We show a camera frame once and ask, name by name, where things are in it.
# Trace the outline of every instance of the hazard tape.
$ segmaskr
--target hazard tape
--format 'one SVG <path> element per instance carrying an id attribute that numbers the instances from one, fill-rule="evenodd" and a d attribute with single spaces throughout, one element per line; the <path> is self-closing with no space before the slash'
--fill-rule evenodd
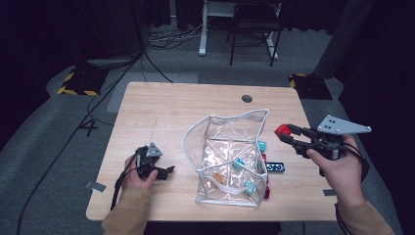
<path id="1" fill-rule="evenodd" d="M 74 71 L 72 70 L 68 76 L 65 78 L 64 83 L 61 88 L 58 90 L 58 94 L 68 94 L 68 95 L 90 95 L 96 96 L 99 95 L 96 91 L 93 90 L 81 90 L 81 89 L 67 89 L 68 84 L 72 81 Z"/>
<path id="2" fill-rule="evenodd" d="M 303 73 L 294 73 L 288 77 L 288 81 L 290 82 L 290 87 L 296 89 L 296 82 L 294 81 L 294 76 L 307 76 L 307 74 Z"/>

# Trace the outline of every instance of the desk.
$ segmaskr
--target desk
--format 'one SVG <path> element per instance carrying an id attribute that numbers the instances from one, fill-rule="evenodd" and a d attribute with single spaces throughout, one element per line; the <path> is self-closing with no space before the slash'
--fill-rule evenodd
<path id="1" fill-rule="evenodd" d="M 234 15 L 234 2 L 226 1 L 211 1 L 204 0 L 204 10 L 203 10 L 203 24 L 202 24 L 202 35 L 201 35 L 201 44 L 199 46 L 199 56 L 205 56 L 207 54 L 207 44 L 208 44 L 208 16 L 211 17 L 233 17 Z M 269 54 L 272 56 L 274 52 L 274 42 L 272 41 L 272 32 L 269 37 L 266 39 L 266 44 L 269 46 Z M 275 53 L 274 60 L 278 59 L 278 54 Z"/>
<path id="2" fill-rule="evenodd" d="M 253 97 L 251 103 L 242 101 L 246 94 Z M 228 117 L 264 108 L 270 113 L 259 140 L 267 143 L 267 160 L 286 167 L 282 174 L 269 174 L 270 199 L 259 208 L 195 202 L 199 176 L 183 153 L 185 133 L 208 115 Z M 176 168 L 166 181 L 153 186 L 152 221 L 336 220 L 336 198 L 323 195 L 330 186 L 318 174 L 318 166 L 275 136 L 281 123 L 308 126 L 292 88 L 130 82 L 97 178 L 107 189 L 92 193 L 86 215 L 92 220 L 107 215 L 124 161 L 138 147 L 154 142 L 163 152 L 157 166 Z"/>

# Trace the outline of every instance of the black cable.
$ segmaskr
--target black cable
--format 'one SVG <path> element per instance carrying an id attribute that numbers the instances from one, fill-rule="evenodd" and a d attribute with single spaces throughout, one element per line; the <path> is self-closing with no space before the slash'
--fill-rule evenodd
<path id="1" fill-rule="evenodd" d="M 164 75 L 164 73 L 162 73 L 162 71 L 159 70 L 159 68 L 157 68 L 157 66 L 152 62 L 152 60 L 150 60 L 149 55 L 147 55 L 147 52 L 144 51 L 144 54 L 147 57 L 147 60 L 149 60 L 149 62 L 152 64 L 152 66 L 165 78 L 167 79 L 169 82 L 174 83 L 172 80 L 170 80 L 167 76 Z"/>
<path id="2" fill-rule="evenodd" d="M 198 37 L 200 35 L 192 35 L 193 33 L 199 32 L 200 27 L 197 27 L 193 30 L 189 30 L 186 32 L 181 32 L 179 34 L 174 34 L 177 32 L 177 30 L 172 30 L 170 35 L 166 36 L 164 35 L 165 32 L 168 31 L 161 31 L 161 32 L 155 32 L 149 36 L 147 39 L 148 47 L 155 50 L 163 50 L 163 49 L 173 49 L 178 46 L 180 46 L 183 42 L 187 42 L 192 40 L 195 37 Z M 163 46 L 155 45 L 155 42 L 164 42 Z M 177 43 L 176 45 L 168 47 L 170 44 Z"/>
<path id="3" fill-rule="evenodd" d="M 363 158 L 363 155 L 360 153 L 360 151 L 356 147 L 354 147 L 354 146 L 352 146 L 350 144 L 347 144 L 347 143 L 343 143 L 343 145 L 346 145 L 346 146 L 352 148 L 355 151 L 355 153 L 351 152 L 353 155 L 357 156 L 360 159 Z"/>
<path id="4" fill-rule="evenodd" d="M 122 173 L 119 175 L 119 178 L 116 180 L 115 190 L 114 190 L 114 195 L 113 195 L 113 201 L 111 202 L 111 211 L 115 207 L 116 199 L 118 198 L 119 188 L 121 188 L 121 186 L 122 186 L 122 182 L 124 181 L 125 175 L 127 175 L 127 173 L 130 172 L 130 171 L 127 172 L 127 170 L 131 166 L 131 163 L 134 161 L 134 159 L 137 158 L 137 155 L 138 155 L 138 151 L 136 151 L 135 154 L 131 157 L 130 161 L 125 166 L 125 168 L 122 171 Z"/>
<path id="5" fill-rule="evenodd" d="M 345 235 L 351 235 L 350 231 L 348 231 L 347 227 L 345 226 L 345 224 L 342 220 L 342 217 L 340 216 L 339 205 L 335 204 L 335 208 L 336 208 L 336 220 L 337 220 L 340 228 L 345 233 Z"/>
<path id="6" fill-rule="evenodd" d="M 135 151 L 134 155 L 131 157 L 131 159 L 130 159 L 130 161 L 128 162 L 128 164 L 125 166 L 125 168 L 124 168 L 124 170 L 122 171 L 122 173 L 119 175 L 119 178 L 116 180 L 116 182 L 115 182 L 114 194 L 113 194 L 113 201 L 111 202 L 111 211 L 112 211 L 112 210 L 113 210 L 113 208 L 115 207 L 116 200 L 118 199 L 118 192 L 119 192 L 119 189 L 120 189 L 120 188 L 121 188 L 121 186 L 122 186 L 122 182 L 124 181 L 125 176 L 126 176 L 129 172 L 131 172 L 132 170 L 134 170 L 134 169 L 138 169 L 138 167 L 135 167 L 135 168 L 133 168 L 133 169 L 131 169 L 131 170 L 127 171 L 127 170 L 129 169 L 129 167 L 131 166 L 131 163 L 134 161 L 134 159 L 136 159 L 136 158 L 137 158 L 137 156 L 141 156 L 141 155 L 143 154 L 143 151 L 146 151 L 146 152 L 147 152 L 147 150 L 148 150 L 148 147 L 147 147 L 147 146 L 144 146 L 144 147 L 140 147 L 140 148 L 138 148 L 138 149 Z"/>
<path id="7" fill-rule="evenodd" d="M 302 235 L 305 235 L 305 222 L 302 222 Z"/>
<path id="8" fill-rule="evenodd" d="M 343 143 L 343 145 L 339 146 L 339 149 L 345 150 L 346 152 L 351 153 L 352 155 L 357 157 L 359 160 L 363 159 L 363 156 L 360 154 L 360 152 L 358 152 L 357 149 L 351 149 L 351 148 L 349 148 L 349 146 L 351 146 L 351 145 L 348 145 L 347 143 Z"/>
<path id="9" fill-rule="evenodd" d="M 143 65 L 143 58 L 140 58 L 140 64 L 141 64 L 141 74 L 143 74 L 144 80 L 147 82 L 147 77 L 144 74 L 144 65 Z"/>
<path id="10" fill-rule="evenodd" d="M 112 89 L 114 89 L 114 87 L 119 83 L 119 81 L 125 76 L 125 74 L 129 71 L 129 69 L 134 65 L 134 63 L 131 63 L 130 66 L 128 66 L 121 74 L 120 78 L 117 80 L 117 82 L 115 83 L 115 85 L 113 86 Z M 34 186 L 34 188 L 32 189 L 32 191 L 30 192 L 29 196 L 27 197 L 23 208 L 21 210 L 21 214 L 19 216 L 19 220 L 18 220 L 18 227 L 17 227 L 17 234 L 19 235 L 21 233 L 21 228 L 22 228 L 22 221 L 23 221 L 23 216 L 24 216 L 24 212 L 27 208 L 27 205 L 29 204 L 31 198 L 33 197 L 34 193 L 36 193 L 37 189 L 39 188 L 40 184 L 43 182 L 43 180 L 45 179 L 46 175 L 49 173 L 49 170 L 52 168 L 52 166 L 56 163 L 56 161 L 59 159 L 59 157 L 62 155 L 62 153 L 64 152 L 64 150 L 66 149 L 66 147 L 68 146 L 69 142 L 71 141 L 71 139 L 73 138 L 73 136 L 75 135 L 75 133 L 77 132 L 77 130 L 79 129 L 79 127 L 86 121 L 86 119 L 90 116 L 90 114 L 105 100 L 105 98 L 110 94 L 110 91 L 104 95 L 104 97 L 92 108 L 92 110 L 90 112 L 88 112 L 88 114 L 82 119 L 82 121 L 79 123 L 78 127 L 72 132 L 72 134 L 70 135 L 69 139 L 67 140 L 67 142 L 64 144 L 64 146 L 62 147 L 61 151 L 58 153 L 58 155 L 55 157 L 54 160 L 52 160 L 52 162 L 49 164 L 49 166 L 46 168 L 46 170 L 43 172 L 42 176 L 40 177 L 39 181 L 37 181 L 36 185 Z"/>
<path id="11" fill-rule="evenodd" d="M 137 61 L 138 59 L 136 58 L 136 57 L 134 57 L 133 59 L 131 59 L 130 61 L 129 61 L 129 64 L 127 64 L 127 66 L 129 66 L 130 64 L 134 64 L 136 61 Z M 116 80 L 116 81 L 114 81 L 113 83 L 111 83 L 109 86 L 107 86 L 106 88 L 104 88 L 102 91 L 101 91 L 101 93 L 103 93 L 104 91 L 106 91 L 106 90 L 108 90 L 108 89 L 110 89 L 110 91 L 109 92 L 111 92 L 114 88 L 115 88 L 115 86 L 119 83 L 119 81 L 122 79 L 122 77 L 121 78 L 119 78 L 118 80 Z M 102 124 L 106 124 L 106 125 L 114 125 L 113 123 L 108 123 L 108 122 L 105 122 L 105 121 L 102 121 L 102 120 L 100 120 L 100 119 L 97 119 L 97 118 L 95 118 L 95 117 L 93 117 L 92 116 L 92 112 L 89 112 L 89 107 L 91 106 L 91 104 L 92 104 L 92 101 L 94 101 L 95 100 L 95 98 L 97 97 L 98 95 L 95 95 L 92 99 L 91 99 L 91 101 L 88 103 L 88 106 L 86 107 L 86 111 L 88 112 L 88 114 L 89 114 L 89 116 L 92 118 L 92 119 L 94 119 L 94 120 L 96 120 L 96 121 L 98 121 L 98 122 L 100 122 L 100 123 L 102 123 Z"/>
<path id="12" fill-rule="evenodd" d="M 135 60 L 135 57 L 131 57 L 129 60 L 122 61 L 122 62 L 112 62 L 112 63 L 88 62 L 88 63 L 89 63 L 89 65 L 93 66 L 97 70 L 110 71 L 110 70 L 126 67 L 130 63 L 132 63 L 134 60 Z"/>

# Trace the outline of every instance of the plastic bag handle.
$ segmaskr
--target plastic bag handle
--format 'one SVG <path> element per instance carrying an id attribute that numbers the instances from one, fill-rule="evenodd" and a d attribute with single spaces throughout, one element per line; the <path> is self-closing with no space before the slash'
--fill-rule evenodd
<path id="1" fill-rule="evenodd" d="M 220 190 L 222 190 L 225 193 L 228 194 L 241 194 L 242 192 L 244 192 L 245 190 L 248 189 L 248 187 L 243 187 L 243 188 L 230 188 L 230 187 L 226 187 L 223 184 L 219 183 L 219 181 L 217 181 L 215 178 L 213 178 L 212 176 L 205 176 L 205 178 L 210 179 L 211 182 L 214 183 L 214 185 L 216 185 Z"/>

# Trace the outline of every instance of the gray carpet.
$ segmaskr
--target gray carpet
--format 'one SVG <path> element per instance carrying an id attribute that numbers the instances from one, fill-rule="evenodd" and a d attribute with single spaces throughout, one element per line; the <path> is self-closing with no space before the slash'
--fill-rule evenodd
<path id="1" fill-rule="evenodd" d="M 199 37 L 174 49 L 146 51 L 155 66 L 174 77 L 176 82 L 288 87 L 291 73 L 313 71 L 330 40 L 324 31 L 284 31 L 278 50 L 279 59 L 273 67 L 269 66 L 266 51 L 261 49 L 237 52 L 234 65 L 230 67 L 230 44 L 225 42 L 226 33 L 215 30 L 209 35 L 205 57 L 198 55 Z M 121 86 L 124 87 L 127 79 L 142 79 L 139 77 L 141 72 L 151 77 L 158 71 L 143 57 L 130 69 L 126 79 L 120 83 L 122 85 L 108 96 L 105 94 L 109 89 L 105 88 L 119 78 L 123 68 L 110 71 L 103 88 L 105 92 L 99 97 L 58 95 L 57 91 L 70 69 L 51 77 L 47 87 L 51 98 L 24 122 L 0 153 L 0 234 L 16 233 L 24 202 L 51 163 L 53 166 L 25 209 L 21 234 L 101 233 L 100 222 L 90 221 L 85 216 L 91 191 L 84 185 L 88 180 L 94 181 L 98 175 L 113 129 L 111 124 L 115 122 L 116 109 L 122 97 Z M 334 98 L 332 101 L 301 100 L 311 125 L 316 125 L 328 114 L 347 119 L 337 99 L 342 84 L 332 78 L 327 80 L 327 85 Z M 101 99 L 104 100 L 92 117 L 86 119 L 94 118 L 98 126 L 88 137 L 87 130 L 77 127 L 88 113 L 88 107 L 91 109 Z M 358 143 L 366 154 L 360 141 Z M 373 166 L 363 187 L 366 197 L 395 233 L 402 234 L 390 192 Z M 302 234 L 300 222 L 283 222 L 282 227 L 288 234 Z M 305 233 L 340 234 L 340 230 L 336 222 L 306 221 Z M 168 230 L 161 234 L 175 233 Z"/>

